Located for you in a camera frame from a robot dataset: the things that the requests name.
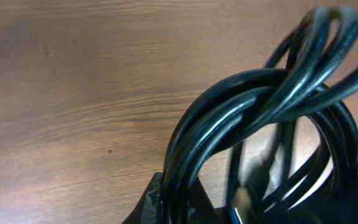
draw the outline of black power cord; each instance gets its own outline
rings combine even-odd
[[[330,25],[339,21],[327,45]],[[358,13],[349,7],[313,9],[279,45],[265,68],[241,72],[213,85],[187,109],[176,126],[165,156],[162,185],[164,223],[186,223],[188,191],[203,163],[234,147],[227,183],[227,205],[233,221],[238,187],[247,189],[256,218],[287,211],[317,181],[330,158],[329,177],[305,201],[335,197],[351,186],[358,172],[358,130],[341,101],[358,90],[358,68],[332,87],[323,82],[341,64],[358,36]],[[289,49],[285,68],[274,68]],[[320,145],[290,177],[296,120],[307,116],[317,127]],[[238,180],[243,140],[267,124],[278,123],[275,144],[246,183]],[[278,145],[285,148],[282,183],[263,198]],[[287,197],[284,195],[299,181]]]

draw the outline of table surface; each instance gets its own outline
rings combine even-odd
[[[358,1],[0,0],[0,223],[120,223],[190,103],[307,10]],[[328,83],[358,65],[358,41]],[[358,124],[358,93],[345,100]],[[315,147],[301,121],[297,154]],[[265,147],[269,127],[248,141]],[[227,152],[200,174],[223,203]]]

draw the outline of cable bundle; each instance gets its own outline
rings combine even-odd
[[[333,21],[339,21],[339,29],[327,43]],[[344,60],[357,36],[355,10],[313,9],[278,46],[265,68],[225,78],[199,96],[177,124],[168,145],[162,186],[164,222],[170,219],[176,223],[179,217],[186,222],[183,219],[188,211],[186,191],[192,188],[203,163],[230,147],[234,148],[227,183],[229,207],[233,206],[236,189],[245,185],[256,214],[287,210],[313,186],[330,158],[331,174],[307,200],[336,195],[351,184],[358,172],[358,130],[341,100],[358,90],[358,68],[331,87],[323,82]],[[287,51],[286,67],[274,68]],[[289,177],[295,122],[300,116],[307,116],[317,127],[320,145]],[[243,140],[272,123],[278,123],[275,144],[263,169],[255,172],[257,176],[252,180],[240,183]],[[282,183],[263,198],[279,144],[283,144],[286,152]]]

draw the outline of black wire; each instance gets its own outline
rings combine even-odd
[[[339,21],[339,29],[326,47],[334,20]],[[274,205],[270,213],[290,208],[317,181],[330,156],[333,171],[309,198],[333,196],[351,184],[358,172],[358,130],[341,100],[358,90],[358,68],[331,88],[323,82],[341,64],[357,36],[358,13],[353,9],[313,9],[279,45],[266,68],[225,78],[199,96],[176,126],[165,155],[164,222],[175,223],[178,217],[187,217],[183,215],[187,212],[185,192],[191,189],[203,163],[213,154],[235,146],[226,196],[226,203],[231,204],[240,185],[242,141],[271,123],[279,123],[286,130],[276,133],[286,149],[286,168],[282,184],[262,200],[261,208]],[[288,49],[286,68],[274,68]],[[295,121],[300,116],[312,120],[321,144],[288,179]],[[273,146],[272,154],[277,147]],[[272,156],[267,161],[270,168]],[[282,200],[304,177],[300,186]]]

